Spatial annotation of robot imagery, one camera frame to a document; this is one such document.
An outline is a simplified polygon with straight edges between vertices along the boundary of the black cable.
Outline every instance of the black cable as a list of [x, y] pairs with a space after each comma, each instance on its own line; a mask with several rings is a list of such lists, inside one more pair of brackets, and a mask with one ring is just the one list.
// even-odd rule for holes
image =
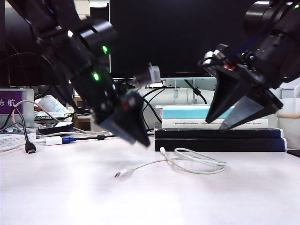
[[[9, 56], [8, 56], [8, 50], [7, 48], [5, 47], [5, 53], [6, 53], [6, 59], [3, 61], [5, 62]], [[6, 66], [7, 66], [7, 81], [8, 81], [8, 87], [11, 88], [11, 81], [10, 81], [10, 64], [9, 64], [9, 61], [7, 60], [6, 61]]]
[[21, 117], [23, 129], [24, 129], [25, 140], [26, 140], [26, 142], [28, 143], [28, 142], [30, 142], [30, 141], [29, 141], [29, 138], [28, 138], [27, 130], [26, 130], [25, 119], [24, 119], [22, 113], [20, 112], [20, 110], [19, 110], [18, 108], [14, 107], [14, 109], [18, 112], [18, 114], [19, 114], [20, 117]]
[[198, 62], [198, 67], [200, 68], [207, 68], [207, 67], [212, 67], [215, 65], [218, 65], [220, 63], [222, 63], [223, 61], [232, 58], [233, 56], [235, 56], [236, 54], [244, 51], [247, 47], [249, 47], [252, 43], [254, 43], [257, 39], [259, 39], [263, 34], [265, 34], [266, 32], [268, 32], [270, 30], [270, 28], [273, 25], [274, 19], [276, 18], [278, 12], [280, 11], [281, 7], [286, 3], [286, 0], [281, 0], [280, 4], [278, 5], [278, 7], [276, 8], [276, 10], [274, 11], [274, 13], [272, 14], [272, 16], [270, 17], [269, 21], [264, 25], [264, 27], [252, 38], [250, 39], [247, 43], [245, 43], [242, 47], [240, 47], [239, 49], [237, 49], [236, 51], [234, 51], [233, 53], [215, 61], [212, 63], [208, 63], [208, 64], [201, 64], [200, 62]]
[[97, 137], [82, 137], [82, 138], [76, 138], [77, 141], [82, 141], [82, 140], [93, 140], [93, 139], [98, 139], [99, 141], [104, 140], [108, 137], [116, 137], [116, 135], [97, 135]]
[[201, 91], [199, 91], [197, 88], [195, 88], [188, 80], [184, 80], [184, 81], [188, 84], [188, 86], [191, 87], [191, 89], [193, 89], [193, 92], [196, 95], [198, 95], [199, 97], [201, 97], [203, 99], [204, 103], [207, 104], [207, 101], [206, 101], [205, 97], [201, 94]]
[[[19, 52], [17, 51], [17, 49], [16, 49], [9, 41], [7, 41], [7, 40], [5, 40], [5, 41], [6, 41], [6, 43], [8, 43], [8, 44], [10, 45], [10, 47], [14, 50], [15, 53], [19, 53]], [[20, 56], [19, 56], [18, 58], [19, 58], [19, 63], [20, 63], [21, 68], [22, 68], [22, 73], [23, 73], [24, 77], [25, 77], [26, 80], [27, 80], [28, 86], [32, 89], [32, 86], [31, 86], [30, 81], [29, 81], [29, 79], [28, 79], [27, 73], [26, 73], [25, 70], [24, 70], [24, 64], [23, 64], [23, 61], [22, 61], [22, 59], [21, 59]]]
[[8, 128], [11, 128], [13, 125], [16, 125], [16, 124], [20, 124], [20, 125], [22, 126], [21, 123], [18, 123], [18, 122], [17, 122], [17, 123], [13, 123], [12, 125], [10, 125], [10, 126], [4, 128], [4, 129], [0, 130], [0, 132], [5, 131], [5, 130], [8, 129]]
[[13, 114], [13, 111], [14, 111], [14, 108], [11, 108], [11, 110], [10, 110], [8, 116], [6, 117], [6, 120], [5, 120], [5, 122], [4, 122], [4, 125], [3, 125], [2, 127], [0, 127], [0, 129], [3, 129], [3, 128], [8, 124], [8, 121], [9, 121], [11, 115]]
[[146, 99], [144, 99], [144, 102], [147, 103], [147, 105], [150, 107], [150, 109], [151, 109], [152, 112], [154, 113], [156, 119], [157, 119], [160, 123], [162, 123], [161, 119], [159, 118], [159, 116], [157, 115], [157, 113], [155, 112], [155, 110], [153, 109], [153, 107], [150, 105], [150, 103], [149, 103]]
[[[165, 90], [165, 88], [164, 88], [163, 90], [161, 90], [159, 93], [157, 93], [155, 96], [153, 96], [153, 97], [149, 100], [149, 103], [150, 103], [157, 95], [159, 95], [161, 92], [163, 92], [164, 90]], [[144, 122], [145, 122], [147, 128], [150, 129], [150, 127], [148, 126], [148, 124], [147, 124], [147, 122], [146, 122], [146, 119], [145, 119], [145, 117], [144, 117], [144, 111], [146, 110], [147, 106], [148, 106], [148, 105], [146, 105], [146, 106], [144, 107], [144, 109], [142, 110], [142, 117], [143, 117], [143, 120], [144, 120]]]
[[25, 119], [24, 119], [24, 117], [23, 117], [22, 113], [19, 111], [18, 108], [14, 107], [13, 109], [17, 110], [17, 112], [19, 113], [19, 115], [21, 117], [22, 123], [23, 123], [24, 135], [25, 135], [25, 140], [26, 140], [25, 151], [28, 154], [35, 153], [36, 150], [37, 150], [37, 148], [36, 148], [36, 146], [31, 141], [29, 141], [29, 138], [28, 138], [28, 135], [27, 135], [27, 130], [26, 130], [26, 125], [25, 125]]
[[[0, 130], [0, 132], [5, 131], [7, 128], [11, 128], [13, 125], [16, 125], [16, 124], [23, 126], [23, 124], [21, 124], [21, 123], [19, 123], [19, 122], [16, 122], [16, 123], [13, 123], [12, 125], [10, 125], [10, 126], [4, 128], [4, 129]], [[26, 128], [38, 129], [38, 127], [27, 127], [27, 126], [26, 126]]]
[[143, 98], [146, 98], [149, 94], [151, 94], [151, 93], [153, 93], [153, 92], [155, 92], [155, 91], [157, 91], [157, 90], [163, 89], [163, 88], [166, 88], [166, 86], [162, 86], [162, 87], [159, 87], [159, 88], [155, 88], [155, 89], [153, 89], [152, 91], [149, 91], [147, 94], [145, 94], [145, 95], [143, 96]]
[[[54, 75], [54, 70], [53, 70], [53, 67], [52, 67], [52, 64], [50, 61], [48, 61], [46, 58], [44, 58], [43, 56], [41, 56], [40, 54], [37, 54], [37, 53], [33, 53], [33, 52], [21, 52], [21, 53], [16, 53], [16, 54], [13, 54], [13, 55], [10, 55], [8, 58], [6, 58], [3, 62], [0, 63], [0, 66], [2, 65], [2, 63], [4, 63], [5, 61], [9, 61], [11, 60], [12, 58], [16, 57], [16, 56], [21, 56], [21, 55], [31, 55], [31, 56], [38, 56], [39, 58], [41, 58], [43, 61], [47, 62], [47, 64], [50, 66], [51, 68], [51, 76], [52, 76], [52, 79], [50, 79], [51, 81], [54, 81], [55, 79], [55, 75]], [[70, 102], [68, 101], [65, 96], [61, 93], [61, 91], [54, 85], [56, 91], [58, 92], [58, 94], [66, 101], [66, 102], [69, 102], [75, 109], [78, 109], [78, 107], [73, 103], [73, 102]]]
[[45, 97], [48, 94], [48, 92], [50, 91], [51, 87], [52, 87], [52, 85], [49, 85], [48, 89], [43, 94], [35, 96], [34, 100]]

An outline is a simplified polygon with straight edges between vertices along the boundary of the black book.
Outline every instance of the black book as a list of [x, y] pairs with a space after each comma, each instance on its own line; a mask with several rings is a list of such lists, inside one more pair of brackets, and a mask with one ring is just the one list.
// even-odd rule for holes
[[215, 129], [165, 129], [155, 128], [155, 138], [283, 138], [283, 131], [279, 128], [268, 129], [232, 129], [220, 132]]
[[287, 150], [286, 140], [283, 138], [156, 138], [155, 151], [159, 151], [161, 147], [164, 147], [166, 151], [186, 148], [202, 152], [282, 152]]

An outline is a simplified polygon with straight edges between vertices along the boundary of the purple sign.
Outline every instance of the purple sign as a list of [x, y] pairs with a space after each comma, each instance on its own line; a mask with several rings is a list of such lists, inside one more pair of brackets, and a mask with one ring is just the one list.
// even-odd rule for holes
[[0, 114], [9, 114], [11, 108], [23, 100], [22, 94], [23, 91], [0, 91]]

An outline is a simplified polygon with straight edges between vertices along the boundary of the white usb cable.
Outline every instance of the white usb cable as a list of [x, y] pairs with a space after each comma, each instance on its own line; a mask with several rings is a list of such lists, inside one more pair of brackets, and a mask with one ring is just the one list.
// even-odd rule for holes
[[[190, 149], [185, 149], [185, 148], [176, 148], [175, 149], [175, 154], [180, 156], [180, 157], [176, 157], [176, 158], [169, 158], [164, 147], [160, 148], [160, 154], [162, 154], [165, 157], [165, 159], [152, 161], [152, 162], [140, 164], [135, 167], [123, 169], [123, 170], [119, 171], [118, 173], [116, 173], [115, 177], [125, 176], [127, 173], [133, 172], [134, 170], [141, 168], [143, 166], [150, 165], [153, 163], [158, 163], [158, 162], [164, 162], [164, 161], [172, 163], [173, 165], [177, 166], [182, 171], [185, 171], [188, 173], [196, 173], [196, 174], [216, 174], [216, 173], [222, 172], [226, 165], [226, 162], [219, 161], [217, 159], [205, 156], [199, 152], [192, 151]], [[191, 161], [198, 162], [201, 164], [209, 165], [211, 167], [214, 167], [214, 169], [205, 170], [205, 171], [188, 169], [188, 168], [185, 168], [185, 167], [179, 165], [176, 162], [178, 160], [191, 160]]]

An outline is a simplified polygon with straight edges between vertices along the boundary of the electrical wire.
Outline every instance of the electrical wire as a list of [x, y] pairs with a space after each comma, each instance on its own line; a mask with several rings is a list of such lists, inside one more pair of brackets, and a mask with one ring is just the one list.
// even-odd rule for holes
[[15, 109], [13, 110], [13, 114], [11, 115], [11, 117], [12, 117], [12, 121], [16, 124], [16, 128], [18, 129], [18, 131], [23, 132], [23, 130], [18, 126], [18, 123], [15, 120]]
[[34, 100], [45, 97], [48, 94], [48, 92], [50, 91], [51, 87], [52, 87], [52, 85], [49, 85], [48, 89], [43, 94], [35, 96]]
[[193, 92], [196, 95], [198, 95], [199, 97], [201, 97], [203, 99], [204, 103], [207, 104], [207, 101], [206, 101], [205, 97], [201, 94], [201, 92], [197, 88], [195, 88], [188, 80], [184, 80], [184, 81], [185, 81], [185, 83], [188, 84], [188, 86], [190, 86], [191, 89], [193, 89]]
[[10, 126], [8, 126], [8, 127], [5, 127], [4, 129], [0, 130], [0, 132], [5, 131], [5, 130], [8, 129], [8, 128], [11, 128], [11, 127], [14, 126], [15, 124], [21, 125], [21, 123], [16, 122], [16, 123], [13, 123], [12, 125], [10, 125]]
[[[9, 58], [8, 56], [8, 50], [7, 48], [5, 47], [5, 53], [6, 53], [6, 57], [7, 59]], [[6, 66], [7, 66], [7, 81], [8, 81], [8, 87], [11, 88], [11, 81], [10, 81], [10, 64], [9, 64], [9, 61], [6, 61]]]
[[11, 117], [13, 111], [14, 111], [14, 108], [11, 108], [11, 110], [10, 110], [8, 116], [6, 117], [6, 120], [5, 120], [4, 124], [3, 124], [3, 126], [0, 127], [0, 129], [3, 129], [3, 128], [8, 124], [8, 121], [9, 121], [9, 119], [10, 119], [10, 117]]
[[[149, 100], [149, 103], [150, 103], [155, 97], [157, 97], [160, 93], [162, 93], [163, 91], [165, 91], [165, 88], [164, 88], [163, 90], [161, 90], [159, 93], [157, 93], [156, 95], [154, 95], [154, 96]], [[144, 122], [145, 122], [147, 128], [150, 129], [150, 128], [149, 128], [149, 125], [147, 124], [147, 121], [146, 121], [146, 119], [145, 119], [145, 117], [144, 117], [144, 111], [146, 110], [147, 106], [148, 106], [148, 105], [146, 105], [146, 106], [143, 108], [143, 110], [142, 110], [142, 117], [143, 117], [143, 120], [144, 120]]]
[[108, 131], [107, 130], [104, 130], [104, 131], [86, 131], [86, 130], [81, 130], [79, 128], [76, 128], [74, 127], [74, 130], [77, 130], [81, 133], [84, 133], [84, 134], [104, 134], [104, 133], [107, 133]]
[[22, 113], [20, 112], [20, 110], [19, 110], [18, 108], [15, 107], [15, 110], [18, 112], [18, 114], [19, 114], [20, 117], [21, 117], [22, 125], [23, 125], [23, 130], [24, 130], [25, 140], [26, 140], [26, 143], [28, 143], [28, 142], [29, 142], [29, 138], [28, 138], [28, 134], [27, 134], [27, 130], [26, 130], [25, 119], [24, 119]]
[[[43, 140], [43, 139], [38, 139], [38, 140], [32, 141], [33, 144], [44, 143], [44, 142], [45, 142], [45, 140]], [[14, 149], [20, 148], [20, 147], [22, 147], [24, 145], [25, 145], [24, 143], [20, 143], [20, 144], [11, 145], [11, 146], [8, 146], [8, 147], [0, 148], [0, 152], [14, 150]]]
[[144, 102], [147, 103], [147, 105], [149, 106], [149, 108], [152, 110], [154, 116], [156, 117], [156, 119], [162, 123], [161, 119], [159, 118], [159, 116], [157, 115], [157, 113], [155, 112], [154, 108], [151, 106], [151, 104], [146, 100], [144, 99]]
[[[12, 126], [14, 126], [14, 125], [16, 125], [16, 124], [18, 124], [18, 125], [21, 125], [22, 126], [22, 124], [21, 123], [19, 123], [19, 122], [16, 122], [16, 123], [13, 123], [12, 125], [10, 125], [10, 126], [7, 126], [6, 128], [4, 128], [4, 129], [2, 129], [2, 130], [0, 130], [0, 132], [3, 132], [3, 131], [5, 131], [6, 129], [8, 129], [8, 128], [11, 128]], [[30, 129], [38, 129], [38, 127], [27, 127], [26, 126], [26, 128], [30, 128]]]
[[[108, 137], [116, 137], [116, 135], [106, 135], [105, 138]], [[98, 137], [82, 137], [82, 138], [76, 138], [77, 141], [82, 141], [82, 140], [93, 140], [93, 139], [98, 139]]]
[[[222, 172], [225, 169], [226, 162], [219, 161], [217, 159], [214, 159], [214, 158], [208, 157], [206, 155], [203, 155], [199, 152], [192, 151], [190, 149], [176, 148], [174, 150], [174, 153], [176, 155], [179, 155], [179, 157], [170, 158], [167, 155], [164, 147], [161, 147], [160, 148], [160, 154], [165, 157], [164, 159], [143, 163], [143, 164], [140, 164], [138, 166], [131, 167], [131, 168], [128, 168], [128, 169], [123, 169], [123, 170], [119, 171], [118, 173], [116, 173], [115, 177], [124, 176], [127, 173], [133, 172], [134, 170], [137, 170], [137, 169], [139, 169], [143, 166], [150, 165], [150, 164], [153, 164], [153, 163], [158, 163], [158, 162], [169, 162], [169, 163], [175, 165], [176, 167], [178, 167], [180, 170], [182, 170], [184, 172], [196, 173], [196, 174], [216, 174], [216, 173]], [[200, 163], [200, 164], [205, 164], [205, 165], [211, 166], [215, 169], [205, 170], [205, 171], [204, 170], [189, 169], [189, 168], [186, 168], [182, 165], [179, 165], [176, 162], [178, 160], [190, 160], [190, 161], [194, 161], [194, 162], [197, 162], [197, 163]]]
[[29, 101], [29, 100], [23, 100], [23, 101], [20, 101], [18, 102], [16, 105], [15, 105], [15, 108], [18, 107], [20, 104], [24, 103], [24, 102], [29, 102], [29, 103], [32, 103], [34, 105], [37, 105], [39, 108], [41, 108], [41, 110], [43, 110], [48, 116], [50, 116], [53, 120], [55, 120], [56, 122], [60, 122], [58, 119], [56, 119], [55, 117], [53, 117], [43, 106], [41, 106], [39, 103], [36, 103], [36, 102], [33, 102], [33, 101]]
[[49, 134], [49, 135], [41, 135], [40, 137], [52, 137], [52, 136], [58, 136], [58, 135], [81, 135], [81, 136], [86, 136], [86, 137], [95, 137], [95, 135], [90, 135], [90, 134], [83, 134], [83, 133], [78, 133], [78, 132], [58, 132], [54, 134]]
[[237, 49], [236, 51], [234, 51], [233, 53], [219, 59], [219, 60], [216, 60], [215, 62], [212, 62], [212, 63], [208, 63], [208, 64], [202, 64], [200, 62], [198, 62], [198, 67], [200, 68], [207, 68], [207, 67], [212, 67], [212, 66], [215, 66], [215, 65], [218, 65], [220, 63], [222, 63], [223, 61], [225, 60], [228, 60], [230, 58], [232, 58], [233, 56], [235, 56], [236, 54], [244, 51], [247, 47], [249, 47], [251, 44], [253, 44], [256, 40], [258, 40], [263, 34], [267, 33], [272, 25], [273, 25], [273, 22], [274, 22], [274, 19], [276, 18], [278, 12], [280, 11], [281, 7], [286, 3], [287, 1], [286, 0], [281, 0], [280, 1], [280, 4], [277, 6], [276, 10], [274, 11], [274, 13], [272, 14], [272, 16], [270, 17], [269, 21], [264, 25], [264, 27], [253, 37], [251, 38], [247, 43], [245, 43], [242, 47], [240, 47], [239, 49]]
[[[17, 49], [16, 49], [16, 48], [15, 48], [8, 40], [5, 40], [5, 42], [8, 43], [8, 44], [10, 45], [10, 47], [14, 50], [15, 53], [19, 53], [19, 52], [17, 51]], [[20, 56], [18, 57], [18, 59], [19, 59], [19, 62], [20, 62], [21, 68], [22, 68], [22, 73], [23, 73], [24, 77], [25, 77], [26, 80], [27, 80], [28, 86], [32, 89], [32, 86], [31, 86], [30, 81], [29, 81], [29, 79], [28, 79], [27, 73], [26, 73], [25, 70], [24, 70], [23, 61], [22, 61], [22, 59], [21, 59]]]
[[148, 95], [152, 94], [153, 92], [155, 92], [155, 91], [157, 91], [157, 90], [160, 90], [160, 89], [163, 89], [163, 88], [166, 88], [166, 86], [161, 86], [161, 87], [158, 87], [158, 88], [155, 88], [155, 89], [149, 91], [147, 94], [145, 94], [145, 95], [143, 96], [143, 98], [146, 98]]
[[[43, 56], [41, 56], [41, 55], [39, 55], [39, 54], [37, 54], [37, 53], [33, 53], [33, 52], [20, 52], [20, 53], [16, 53], [16, 54], [13, 54], [13, 55], [10, 55], [10, 56], [8, 56], [4, 61], [2, 61], [1, 63], [0, 63], [0, 66], [4, 63], [4, 62], [7, 62], [7, 61], [10, 61], [11, 59], [13, 59], [13, 58], [15, 58], [15, 57], [20, 57], [20, 56], [22, 56], [22, 55], [31, 55], [31, 56], [38, 56], [39, 58], [41, 58], [43, 61], [45, 61], [45, 62], [47, 62], [47, 64], [50, 66], [50, 68], [51, 68], [51, 76], [52, 76], [52, 78], [53, 79], [51, 79], [51, 81], [54, 81], [54, 79], [55, 79], [55, 75], [54, 75], [54, 71], [53, 71], [53, 67], [52, 67], [52, 64], [51, 64], [51, 62], [49, 61], [49, 60], [47, 60], [46, 58], [44, 58]], [[65, 98], [65, 96], [61, 93], [61, 91], [55, 86], [55, 85], [53, 85], [54, 86], [54, 88], [56, 89], [56, 91], [58, 92], [58, 94], [66, 101], [66, 102], [69, 102], [66, 98]], [[70, 102], [70, 104], [74, 107], [74, 108], [76, 108], [77, 109], [77, 106], [74, 104], [74, 102]]]

